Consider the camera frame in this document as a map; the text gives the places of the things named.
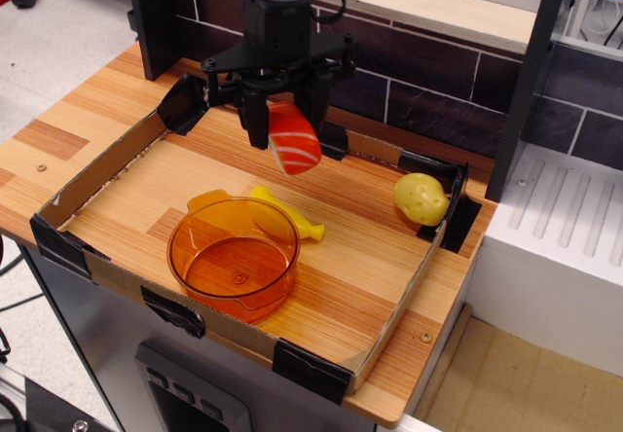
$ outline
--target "robotic arm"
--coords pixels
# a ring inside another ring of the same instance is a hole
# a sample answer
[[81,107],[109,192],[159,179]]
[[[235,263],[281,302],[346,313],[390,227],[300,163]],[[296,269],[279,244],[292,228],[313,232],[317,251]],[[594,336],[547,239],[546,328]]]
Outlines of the robotic arm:
[[[312,19],[331,23],[342,8],[327,18],[315,16],[312,0],[242,0],[244,33],[232,48],[206,59],[205,102],[208,108],[234,104],[250,144],[268,147],[267,99],[292,92],[294,102],[320,133],[336,82],[352,77],[355,66],[349,34],[312,32]],[[224,82],[219,74],[228,74]]]

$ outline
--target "floor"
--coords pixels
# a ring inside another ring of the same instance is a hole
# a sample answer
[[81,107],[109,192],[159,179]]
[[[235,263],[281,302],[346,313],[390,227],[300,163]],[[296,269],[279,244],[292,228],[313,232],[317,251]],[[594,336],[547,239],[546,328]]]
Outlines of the floor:
[[435,389],[416,417],[444,432],[615,432],[623,422],[623,378],[475,318]]
[[[0,6],[0,143],[30,123],[135,40],[130,0],[37,0]],[[4,237],[2,268],[17,255]],[[8,366],[117,429],[25,262],[0,276],[0,328]]]

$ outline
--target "wood grain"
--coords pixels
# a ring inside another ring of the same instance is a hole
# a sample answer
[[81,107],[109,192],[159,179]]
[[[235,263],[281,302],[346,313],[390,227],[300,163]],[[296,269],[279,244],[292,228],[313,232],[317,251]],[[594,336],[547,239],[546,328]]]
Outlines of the wood grain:
[[69,160],[89,143],[86,138],[38,120],[23,128],[14,138],[61,160]]
[[[40,116],[35,126],[2,145],[3,234],[34,246],[28,226],[32,214],[120,131],[151,112],[187,70],[199,72],[195,63],[182,60],[158,81],[146,81],[138,45],[133,45]],[[75,143],[62,144],[65,132],[89,143],[79,151]],[[24,143],[28,136],[32,138]],[[39,149],[50,142],[67,151]],[[409,403],[495,210],[494,203],[483,199],[487,163],[452,148],[448,152],[482,165],[468,190],[483,210],[459,254],[442,249],[435,255],[367,381],[343,403],[389,428]],[[47,165],[45,172],[37,171],[41,163]],[[187,137],[169,135],[157,142],[64,228],[117,265],[182,294],[165,249],[188,200],[218,188],[245,196],[265,184],[313,223],[325,223],[327,232],[321,243],[303,244],[292,297],[257,326],[329,360],[347,362],[374,341],[429,246],[393,206],[392,187],[399,177],[393,169],[347,156],[341,162],[324,158],[311,171],[287,178],[270,152],[248,146],[235,112],[212,109]],[[433,342],[421,341],[424,331]]]

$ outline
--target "orange plastic bowl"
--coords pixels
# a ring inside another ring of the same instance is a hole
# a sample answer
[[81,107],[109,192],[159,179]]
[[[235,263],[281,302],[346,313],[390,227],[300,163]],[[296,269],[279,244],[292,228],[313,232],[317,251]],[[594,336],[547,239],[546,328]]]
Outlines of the orange plastic bowl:
[[257,198],[193,198],[168,241],[168,265],[189,298],[244,322],[277,309],[294,286],[296,225]]

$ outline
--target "screw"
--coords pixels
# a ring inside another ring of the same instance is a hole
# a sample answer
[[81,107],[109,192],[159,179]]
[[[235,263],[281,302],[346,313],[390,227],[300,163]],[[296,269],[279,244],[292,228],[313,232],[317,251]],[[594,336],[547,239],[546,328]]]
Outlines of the screw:
[[72,432],[87,432],[89,424],[85,420],[77,420],[71,430]]

